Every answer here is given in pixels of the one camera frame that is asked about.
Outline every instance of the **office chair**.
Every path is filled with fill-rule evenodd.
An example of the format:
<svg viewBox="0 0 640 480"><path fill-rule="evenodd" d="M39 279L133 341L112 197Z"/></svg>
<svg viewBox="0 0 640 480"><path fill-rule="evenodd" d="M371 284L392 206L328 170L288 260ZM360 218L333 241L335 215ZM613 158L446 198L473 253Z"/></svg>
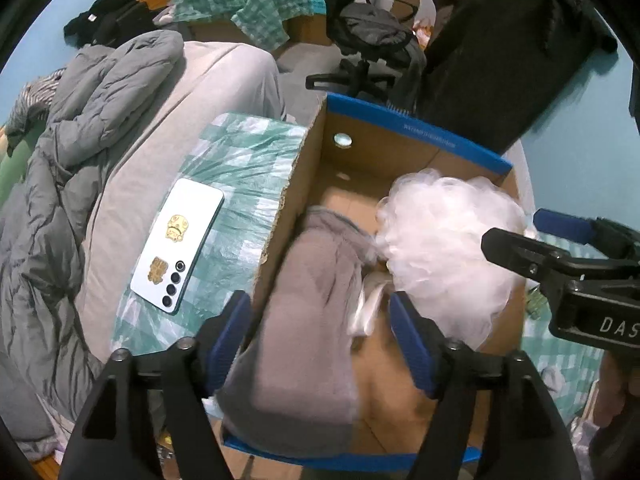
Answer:
<svg viewBox="0 0 640 480"><path fill-rule="evenodd" d="M356 97L363 91L386 103L387 91L376 84L384 82L389 89L395 82L395 76L369 74L370 63L384 59L395 70L409 66L411 60L405 47L415 37L411 27L403 23L413 23L418 7L403 0L393 0L412 8L409 15L399 20L388 10L374 6L371 0L366 0L366 4L354 1L325 0L326 34L344 56L359 52L360 62L355 65L343 59L340 72L310 75L306 78L306 88L315 90L319 89L316 88L317 83L335 83L346 86L350 97Z"/></svg>

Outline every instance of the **wooden floor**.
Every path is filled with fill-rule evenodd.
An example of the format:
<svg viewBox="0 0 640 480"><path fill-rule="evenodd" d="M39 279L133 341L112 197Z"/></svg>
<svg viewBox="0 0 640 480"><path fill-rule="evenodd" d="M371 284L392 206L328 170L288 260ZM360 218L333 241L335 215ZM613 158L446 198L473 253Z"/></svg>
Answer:
<svg viewBox="0 0 640 480"><path fill-rule="evenodd" d="M58 472L60 466L53 460L52 456L47 456L44 460L40 460L33 464L33 468L44 480L58 480Z"/></svg>

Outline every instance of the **gray comforter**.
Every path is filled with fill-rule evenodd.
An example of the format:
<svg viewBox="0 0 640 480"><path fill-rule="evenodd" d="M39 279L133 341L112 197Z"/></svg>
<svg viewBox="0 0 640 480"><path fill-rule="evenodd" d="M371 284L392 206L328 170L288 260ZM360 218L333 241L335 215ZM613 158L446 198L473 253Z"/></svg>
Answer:
<svg viewBox="0 0 640 480"><path fill-rule="evenodd" d="M80 244L132 127L182 50L180 34L156 31L116 50L80 51L60 80L25 182L0 212L0 416L32 459L53 442L38 398L76 420L102 368L74 307Z"/></svg>

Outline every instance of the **white phone case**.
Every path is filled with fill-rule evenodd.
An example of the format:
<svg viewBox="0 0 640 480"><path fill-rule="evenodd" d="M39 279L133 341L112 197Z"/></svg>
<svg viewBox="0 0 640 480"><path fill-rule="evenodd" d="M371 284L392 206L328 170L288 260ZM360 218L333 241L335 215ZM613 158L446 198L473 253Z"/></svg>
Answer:
<svg viewBox="0 0 640 480"><path fill-rule="evenodd" d="M223 201L219 189L179 179L146 240L131 290L159 309L174 313Z"/></svg>

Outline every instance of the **striped cloth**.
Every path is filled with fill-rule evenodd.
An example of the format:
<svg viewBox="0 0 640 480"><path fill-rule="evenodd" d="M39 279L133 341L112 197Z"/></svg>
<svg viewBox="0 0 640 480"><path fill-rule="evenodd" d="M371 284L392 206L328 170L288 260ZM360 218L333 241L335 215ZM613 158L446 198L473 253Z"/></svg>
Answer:
<svg viewBox="0 0 640 480"><path fill-rule="evenodd" d="M7 155L11 156L15 147L20 144L35 121L47 119L53 96L56 94L60 78L65 70L65 68L60 68L53 74L28 83L20 90L20 95L18 95L4 125Z"/></svg>

